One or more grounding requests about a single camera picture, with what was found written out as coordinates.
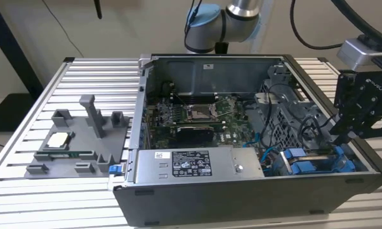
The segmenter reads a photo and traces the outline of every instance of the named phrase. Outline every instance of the blue cable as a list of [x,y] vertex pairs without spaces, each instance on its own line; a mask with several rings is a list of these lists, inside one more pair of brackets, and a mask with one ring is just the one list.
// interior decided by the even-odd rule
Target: blue cable
[[246,148],[249,144],[256,144],[256,143],[260,142],[260,140],[261,140],[261,138],[260,138],[260,133],[256,133],[256,141],[253,141],[253,142],[246,142],[246,143],[242,145],[242,147]]
[[272,150],[273,150],[273,147],[270,147],[270,148],[265,151],[264,156],[262,156],[262,159],[261,159],[261,163],[265,161],[266,156],[268,156],[268,154],[269,154],[269,152],[270,152]]

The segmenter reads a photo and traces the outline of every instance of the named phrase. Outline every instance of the power supply label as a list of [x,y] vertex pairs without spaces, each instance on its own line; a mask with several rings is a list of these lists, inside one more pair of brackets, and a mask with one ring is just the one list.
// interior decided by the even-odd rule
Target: power supply label
[[202,177],[213,175],[210,152],[173,152],[173,175],[175,177]]

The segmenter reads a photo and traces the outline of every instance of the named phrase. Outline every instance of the blue latch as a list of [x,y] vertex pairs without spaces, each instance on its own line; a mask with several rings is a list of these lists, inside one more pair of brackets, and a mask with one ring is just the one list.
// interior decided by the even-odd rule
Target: blue latch
[[[308,156],[302,148],[290,148],[285,151],[286,159],[292,159],[300,156]],[[292,172],[294,175],[314,172],[316,168],[310,161],[300,161],[290,165]]]
[[355,163],[347,158],[344,154],[344,150],[340,146],[334,147],[334,151],[338,154],[338,158],[334,161],[333,165],[333,172],[340,173],[351,173],[356,172],[356,165]]
[[110,174],[122,175],[122,173],[123,173],[123,166],[122,165],[110,166]]

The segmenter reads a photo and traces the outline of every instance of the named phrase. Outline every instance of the black stand pole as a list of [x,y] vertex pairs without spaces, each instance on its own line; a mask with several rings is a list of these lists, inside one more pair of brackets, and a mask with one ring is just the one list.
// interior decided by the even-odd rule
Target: black stand pole
[[2,13],[0,48],[30,92],[30,94],[10,94],[0,104],[0,131],[14,131],[20,125],[34,102],[43,92],[43,85],[32,70]]
[[216,43],[216,54],[228,54],[229,53],[230,43],[217,42]]

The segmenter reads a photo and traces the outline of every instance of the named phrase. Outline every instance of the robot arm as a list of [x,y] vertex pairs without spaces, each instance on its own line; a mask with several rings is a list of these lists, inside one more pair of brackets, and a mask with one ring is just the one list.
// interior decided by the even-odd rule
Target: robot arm
[[364,32],[345,41],[338,57],[355,72],[338,77],[334,106],[337,123],[330,133],[334,143],[361,138],[382,137],[382,128],[372,126],[382,119],[382,34],[364,21],[344,0],[332,0],[355,26]]
[[233,0],[225,10],[217,4],[195,6],[185,37],[189,53],[214,51],[217,42],[244,42],[258,30],[258,4],[258,0]]

